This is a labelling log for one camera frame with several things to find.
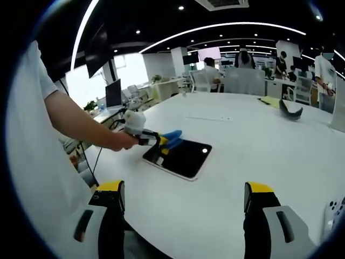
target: person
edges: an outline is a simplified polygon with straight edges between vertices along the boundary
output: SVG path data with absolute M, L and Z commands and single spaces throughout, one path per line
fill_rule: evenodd
M 291 69 L 291 72 L 289 72 L 288 76 L 289 76 L 289 79 L 290 81 L 292 82 L 296 82 L 297 80 L 297 76 L 295 75 L 295 66 L 290 66 L 290 69 Z
M 235 56 L 235 67 L 245 69 L 255 69 L 253 57 L 248 53 L 247 49 L 242 47 Z
M 330 62 L 334 49 L 328 45 L 322 47 L 322 52 L 315 58 L 315 79 L 318 83 L 318 103 L 322 109 L 324 96 L 332 97 L 336 89 L 336 72 Z
M 132 148 L 138 140 L 125 132 L 112 132 L 57 91 L 36 41 L 18 64 L 5 119 L 5 148 L 13 189 L 28 221 L 44 243 L 58 252 L 61 230 L 71 224 L 73 213 L 86 208 L 92 192 L 53 128 L 113 151 Z
M 221 82 L 221 75 L 218 69 L 215 68 L 215 60 L 213 58 L 205 58 L 205 67 L 204 71 L 206 72 L 206 77 L 208 82 L 211 84 L 211 93 L 218 92 L 218 87 L 220 88 L 220 92 L 224 92 L 224 88 L 220 86 Z
M 286 74 L 286 63 L 285 63 L 285 58 L 286 58 L 286 52 L 282 51 L 280 53 L 280 56 L 276 58 L 275 60 L 275 77 L 282 79 L 283 74 Z

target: tablet screen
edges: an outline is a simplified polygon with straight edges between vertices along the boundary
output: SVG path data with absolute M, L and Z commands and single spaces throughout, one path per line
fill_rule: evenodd
M 192 179 L 199 172 L 211 149 L 207 144 L 183 140 L 181 144 L 170 149 L 167 155 L 151 148 L 143 158 L 167 171 Z

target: game controller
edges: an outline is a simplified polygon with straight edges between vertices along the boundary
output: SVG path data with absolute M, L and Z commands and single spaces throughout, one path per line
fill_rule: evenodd
M 345 197 L 331 200 L 325 207 L 325 226 L 323 228 L 322 240 L 326 240 L 345 211 Z

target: air conditioning vent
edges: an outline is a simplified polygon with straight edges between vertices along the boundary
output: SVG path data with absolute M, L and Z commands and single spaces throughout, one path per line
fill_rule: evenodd
M 209 11 L 218 11 L 230 8 L 248 8 L 249 0 L 195 0 Z

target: ceiling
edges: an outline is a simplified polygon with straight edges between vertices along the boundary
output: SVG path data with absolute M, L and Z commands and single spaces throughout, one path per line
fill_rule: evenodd
M 81 20 L 91 3 L 91 0 L 62 1 L 64 4 L 44 22 L 37 34 L 42 59 L 51 73 L 54 70 L 69 71 L 75 38 Z M 212 1 L 218 4 L 236 2 Z M 77 55 L 79 58 L 75 66 L 85 63 L 83 50 L 103 23 L 112 48 L 117 50 L 116 54 L 139 52 L 167 37 L 202 26 L 260 22 L 293 28 L 305 32 L 306 36 L 270 26 L 227 25 L 186 33 L 154 46 L 144 53 L 169 51 L 168 48 L 179 46 L 189 46 L 189 50 L 192 50 L 203 48 L 205 44 L 207 47 L 239 44 L 275 47 L 278 40 L 289 38 L 291 42 L 300 45 L 303 54 L 310 57 L 318 54 L 317 48 L 325 40 L 332 40 L 335 48 L 345 56 L 345 49 L 342 49 L 345 43 L 343 30 L 340 22 L 336 21 L 341 17 L 342 10 L 327 4 L 329 1 L 249 0 L 248 2 L 249 8 L 209 11 L 195 0 L 99 0 L 82 34 Z M 322 21 L 317 20 L 316 15 L 320 15 Z M 228 47 L 222 48 L 221 51 L 234 49 L 236 47 Z M 259 47 L 254 49 L 269 52 L 269 49 Z M 345 72 L 344 60 L 335 56 L 334 64 L 338 71 Z

